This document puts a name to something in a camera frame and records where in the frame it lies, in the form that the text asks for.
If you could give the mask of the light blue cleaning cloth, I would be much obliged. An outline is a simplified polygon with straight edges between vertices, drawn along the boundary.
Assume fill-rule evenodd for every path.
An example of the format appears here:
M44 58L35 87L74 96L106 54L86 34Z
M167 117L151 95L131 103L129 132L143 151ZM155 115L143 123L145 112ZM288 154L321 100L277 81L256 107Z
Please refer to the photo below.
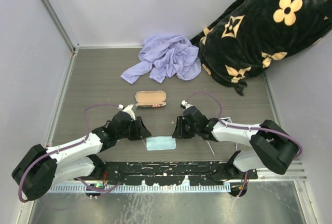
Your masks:
M171 136L149 137L146 139L146 148L148 151L174 150L176 139Z

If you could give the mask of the printed glasses case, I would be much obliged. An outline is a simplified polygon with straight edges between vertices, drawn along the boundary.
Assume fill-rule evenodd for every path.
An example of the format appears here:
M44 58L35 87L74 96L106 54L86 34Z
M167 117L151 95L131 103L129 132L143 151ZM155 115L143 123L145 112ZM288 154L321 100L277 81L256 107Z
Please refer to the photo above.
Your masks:
M166 106L167 94L164 91L140 91L135 95L138 108L158 108Z

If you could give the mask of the white frame sunglasses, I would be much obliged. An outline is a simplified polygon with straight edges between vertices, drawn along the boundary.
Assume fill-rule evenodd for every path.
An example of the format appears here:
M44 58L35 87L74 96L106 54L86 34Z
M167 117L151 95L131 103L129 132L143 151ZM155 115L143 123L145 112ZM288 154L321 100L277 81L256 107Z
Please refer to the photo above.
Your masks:
M222 118L222 120L225 121L225 122L227 122L227 123L232 123L232 120L231 120L230 117ZM209 142L209 141L205 141L205 143L206 143L207 146L209 147L209 149L210 149L212 155L215 155L215 152L214 152L214 150L213 150L213 148L212 148L210 142ZM238 150L238 143L235 143L234 148L235 148L235 151Z

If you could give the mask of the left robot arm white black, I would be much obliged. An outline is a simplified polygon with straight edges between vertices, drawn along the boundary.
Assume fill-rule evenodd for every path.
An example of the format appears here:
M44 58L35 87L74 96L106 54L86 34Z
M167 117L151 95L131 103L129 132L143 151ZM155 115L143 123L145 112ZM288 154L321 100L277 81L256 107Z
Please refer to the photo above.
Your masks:
M12 172L18 184L19 200L23 203L41 198L52 186L77 177L99 180L104 163L98 157L121 139L138 141L151 137L141 117L126 111L90 131L86 136L64 145L31 147Z

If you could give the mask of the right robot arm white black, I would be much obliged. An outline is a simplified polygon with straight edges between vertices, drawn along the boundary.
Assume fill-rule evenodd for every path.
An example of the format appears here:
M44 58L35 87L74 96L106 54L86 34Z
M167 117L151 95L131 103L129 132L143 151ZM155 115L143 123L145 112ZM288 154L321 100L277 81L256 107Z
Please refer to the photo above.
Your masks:
M177 117L172 134L176 139L199 136L205 141L233 142L250 147L249 151L236 151L226 163L226 173L240 179L246 172L267 168L284 175L301 148L272 120L262 124L245 125L208 119L195 106L185 106Z

